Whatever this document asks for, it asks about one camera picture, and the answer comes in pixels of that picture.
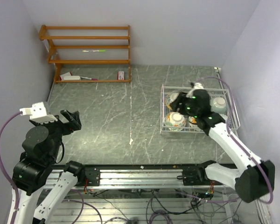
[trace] gray wall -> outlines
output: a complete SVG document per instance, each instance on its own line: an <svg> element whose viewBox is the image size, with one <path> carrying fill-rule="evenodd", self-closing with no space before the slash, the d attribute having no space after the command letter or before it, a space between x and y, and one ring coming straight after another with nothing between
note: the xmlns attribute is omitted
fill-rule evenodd
<svg viewBox="0 0 280 224"><path fill-rule="evenodd" d="M132 64L223 66L259 0L23 0L46 25L131 25Z"/></svg>
<svg viewBox="0 0 280 224"><path fill-rule="evenodd" d="M47 99L53 69L46 63L46 49L21 0L0 0L0 128L22 107ZM32 127L29 117L18 117L1 141L9 174L23 151L21 143ZM0 224L11 203L11 187L0 171Z"/></svg>
<svg viewBox="0 0 280 224"><path fill-rule="evenodd" d="M228 56L223 78L238 103L240 138L276 166L271 211L280 224L280 0L262 0Z"/></svg>

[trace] wooden rack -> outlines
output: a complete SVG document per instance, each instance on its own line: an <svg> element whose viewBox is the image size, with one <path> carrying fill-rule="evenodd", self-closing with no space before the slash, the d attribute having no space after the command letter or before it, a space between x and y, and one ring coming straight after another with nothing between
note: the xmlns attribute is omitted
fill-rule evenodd
<svg viewBox="0 0 280 224"><path fill-rule="evenodd" d="M49 35L48 30L127 30L126 36L62 36ZM39 39L47 40L49 43L48 63L55 64L55 83L94 83L94 82L131 82L131 46L130 46L130 26L126 27L53 27L42 25L39 31ZM127 45L55 45L53 40L127 40ZM122 60L63 60L60 59L58 49L127 49L128 59ZM75 80L61 81L59 80L62 64L128 64L129 79L128 80Z"/></svg>

